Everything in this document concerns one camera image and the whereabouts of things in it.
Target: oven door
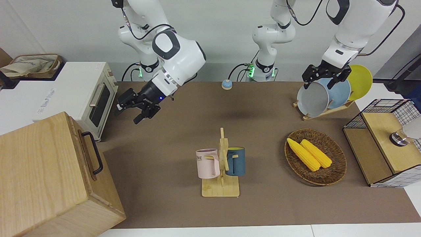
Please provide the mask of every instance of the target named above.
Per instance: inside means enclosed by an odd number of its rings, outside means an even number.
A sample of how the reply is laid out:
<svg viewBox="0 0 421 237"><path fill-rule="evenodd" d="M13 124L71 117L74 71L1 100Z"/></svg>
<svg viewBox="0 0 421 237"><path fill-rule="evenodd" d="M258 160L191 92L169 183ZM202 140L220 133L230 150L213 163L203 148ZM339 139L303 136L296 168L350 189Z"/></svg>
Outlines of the oven door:
<svg viewBox="0 0 421 237"><path fill-rule="evenodd" d="M94 137L96 140L101 139L102 130L108 118L114 97L115 92L104 73L102 73L92 100L89 103L90 110L88 111L88 116L85 118L87 126L91 131L95 132Z"/></svg>

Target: corn cob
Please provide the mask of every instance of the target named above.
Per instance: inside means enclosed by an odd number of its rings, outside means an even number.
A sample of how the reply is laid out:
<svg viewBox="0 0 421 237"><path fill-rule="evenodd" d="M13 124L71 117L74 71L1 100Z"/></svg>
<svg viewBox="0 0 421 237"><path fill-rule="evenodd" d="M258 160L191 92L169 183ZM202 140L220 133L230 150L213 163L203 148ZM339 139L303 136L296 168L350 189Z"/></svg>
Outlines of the corn cob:
<svg viewBox="0 0 421 237"><path fill-rule="evenodd" d="M320 169L320 163L306 149L304 149L304 147L290 138L287 138L287 141L292 151L311 171L317 171Z"/></svg>
<svg viewBox="0 0 421 237"><path fill-rule="evenodd" d="M300 144L313 155L323 168L327 168L332 164L332 160L308 140L303 139Z"/></svg>

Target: blue mug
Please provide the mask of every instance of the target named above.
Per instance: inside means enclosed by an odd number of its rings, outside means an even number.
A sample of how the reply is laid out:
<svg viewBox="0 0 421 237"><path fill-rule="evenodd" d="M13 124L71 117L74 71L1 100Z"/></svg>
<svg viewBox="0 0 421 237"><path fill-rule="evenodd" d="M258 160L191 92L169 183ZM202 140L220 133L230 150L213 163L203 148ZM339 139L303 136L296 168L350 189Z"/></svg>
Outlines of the blue mug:
<svg viewBox="0 0 421 237"><path fill-rule="evenodd" d="M244 147L229 147L227 152L228 171L230 176L242 176L245 174L245 149Z"/></svg>

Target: green indicator light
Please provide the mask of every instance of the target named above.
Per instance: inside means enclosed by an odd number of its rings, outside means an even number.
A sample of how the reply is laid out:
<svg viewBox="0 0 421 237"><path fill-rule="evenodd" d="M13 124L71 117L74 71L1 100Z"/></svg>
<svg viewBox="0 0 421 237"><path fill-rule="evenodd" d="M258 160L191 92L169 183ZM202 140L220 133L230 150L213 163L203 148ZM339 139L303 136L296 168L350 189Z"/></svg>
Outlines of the green indicator light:
<svg viewBox="0 0 421 237"><path fill-rule="evenodd" d="M248 77L253 78L254 76L254 66L251 65L250 69L248 70Z"/></svg>

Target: brown table surface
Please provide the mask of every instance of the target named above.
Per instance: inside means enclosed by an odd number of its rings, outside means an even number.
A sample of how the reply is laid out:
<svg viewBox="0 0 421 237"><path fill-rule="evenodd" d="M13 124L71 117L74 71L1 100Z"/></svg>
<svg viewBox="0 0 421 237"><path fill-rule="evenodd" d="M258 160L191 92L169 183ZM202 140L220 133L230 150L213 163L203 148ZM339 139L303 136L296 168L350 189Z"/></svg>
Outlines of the brown table surface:
<svg viewBox="0 0 421 237"><path fill-rule="evenodd" d="M121 83L117 95L143 85ZM301 85L234 83L225 91L220 82L190 82L153 119L135 125L138 109L110 114L99 147L127 214L115 228L420 222L404 189L367 186L342 132L357 106L302 121L291 105ZM238 198L201 196L195 151L218 148L220 127L230 146L246 150ZM343 149L342 181L314 187L291 172L283 148L301 128L322 131Z"/></svg>

